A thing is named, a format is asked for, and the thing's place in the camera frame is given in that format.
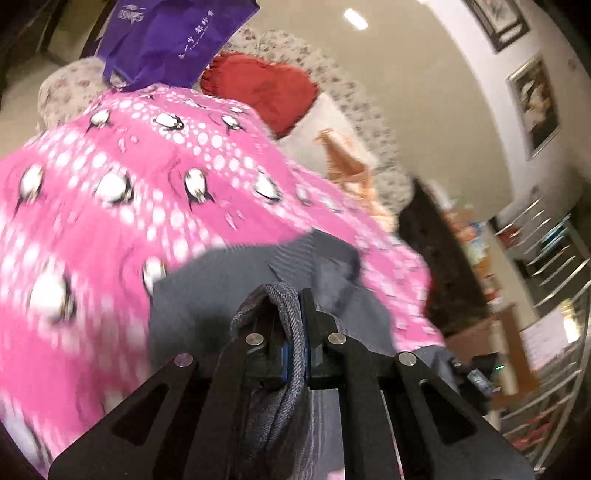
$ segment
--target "picture frame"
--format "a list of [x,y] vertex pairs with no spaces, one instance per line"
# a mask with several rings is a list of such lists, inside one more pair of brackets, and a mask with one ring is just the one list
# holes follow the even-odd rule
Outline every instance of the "picture frame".
[[519,40],[530,26],[514,0],[464,0],[499,53]]
[[508,81],[532,159],[554,138],[560,126],[556,100],[542,56],[536,55],[525,63]]

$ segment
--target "metal shelf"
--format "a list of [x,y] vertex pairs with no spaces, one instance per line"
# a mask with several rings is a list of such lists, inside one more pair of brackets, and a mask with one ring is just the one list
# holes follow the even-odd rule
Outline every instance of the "metal shelf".
[[591,351],[591,257],[569,219],[567,215],[553,221],[539,198],[497,233],[510,231],[509,238],[516,239],[506,253],[524,273],[539,316],[570,299],[580,333],[578,340],[536,372],[540,388],[501,414],[501,433],[537,473],[544,471],[573,412]]

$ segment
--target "purple bag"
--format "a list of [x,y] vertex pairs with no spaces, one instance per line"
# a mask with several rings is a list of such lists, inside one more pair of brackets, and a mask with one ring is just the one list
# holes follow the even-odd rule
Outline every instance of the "purple bag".
[[191,87],[215,54],[259,10],[256,0],[119,0],[97,56],[124,90]]

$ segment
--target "pink penguin-print fabric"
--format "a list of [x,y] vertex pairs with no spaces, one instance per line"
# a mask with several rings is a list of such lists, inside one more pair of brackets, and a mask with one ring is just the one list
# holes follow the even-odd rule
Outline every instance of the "pink penguin-print fabric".
[[155,85],[0,163],[0,415],[40,471],[147,379],[151,286],[211,248],[326,231],[359,250],[398,350],[443,344],[423,259],[265,132],[248,105]]

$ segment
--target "heart-shaped pillow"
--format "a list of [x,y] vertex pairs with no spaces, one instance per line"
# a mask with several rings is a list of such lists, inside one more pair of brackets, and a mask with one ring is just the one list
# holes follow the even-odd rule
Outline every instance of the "heart-shaped pillow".
[[250,105],[278,138],[286,136],[310,109],[319,88],[306,73],[244,53],[223,53],[203,73],[207,95]]

